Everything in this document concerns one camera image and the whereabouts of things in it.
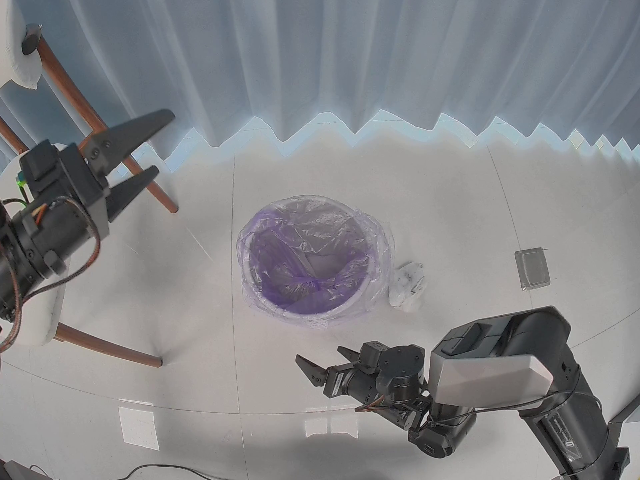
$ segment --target purple trash bag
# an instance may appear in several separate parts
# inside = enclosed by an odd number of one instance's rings
[[[388,290],[392,240],[377,220],[326,197],[268,204],[237,240],[245,299],[308,327],[360,314]]]

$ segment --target blue curtain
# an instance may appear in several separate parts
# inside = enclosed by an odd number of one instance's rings
[[[380,108],[640,142],[640,0],[17,1],[107,124],[173,110],[163,158],[192,127],[219,145],[258,116],[286,140],[319,112],[357,131]],[[45,79],[0,99],[27,145],[89,132]]]

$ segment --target chair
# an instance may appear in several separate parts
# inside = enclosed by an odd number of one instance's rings
[[[15,0],[0,0],[0,86],[9,82],[9,80],[13,80],[24,87],[35,89],[44,68],[60,91],[76,108],[80,116],[91,126],[93,133],[105,130],[107,126],[85,100],[71,78],[69,78],[46,41],[44,41],[44,38],[39,36],[39,30],[35,43],[37,44],[37,52],[34,50],[28,54],[25,62],[21,44],[25,38],[26,30],[24,18]],[[29,149],[2,118],[0,118],[0,134],[19,154],[0,173],[0,197],[2,199],[21,198],[15,178],[20,172],[20,156],[24,155]],[[84,144],[86,144],[86,140],[80,144],[80,148]],[[56,146],[59,149],[64,147],[62,145]],[[142,171],[140,165],[132,157],[125,160],[124,164],[133,174]],[[148,190],[169,212],[177,212],[178,207],[176,204],[169,199],[167,194],[156,183],[149,185]],[[18,204],[13,203],[12,205],[17,207],[14,210],[11,206],[7,206],[10,215],[20,210]],[[60,278],[61,276],[52,276],[44,283],[53,282]],[[66,285],[62,285],[57,289],[44,292],[25,305],[22,312],[22,327],[16,339],[17,344],[41,346],[55,339],[128,361],[156,368],[162,366],[160,357],[116,345],[60,323],[65,288]],[[2,341],[11,331],[12,325],[0,320],[0,326],[3,328],[0,332],[0,341]]]

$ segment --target plastic bag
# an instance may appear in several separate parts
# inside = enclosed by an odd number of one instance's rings
[[[377,220],[322,196],[268,204],[240,231],[244,297],[290,323],[324,328],[371,309],[393,270]]]

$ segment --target white label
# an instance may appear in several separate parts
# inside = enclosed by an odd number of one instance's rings
[[[335,378],[335,384],[333,386],[333,392],[331,393],[331,396],[336,396],[338,394],[338,391],[340,391],[340,384],[342,383],[342,377],[344,377],[344,372],[338,373],[338,377]]]

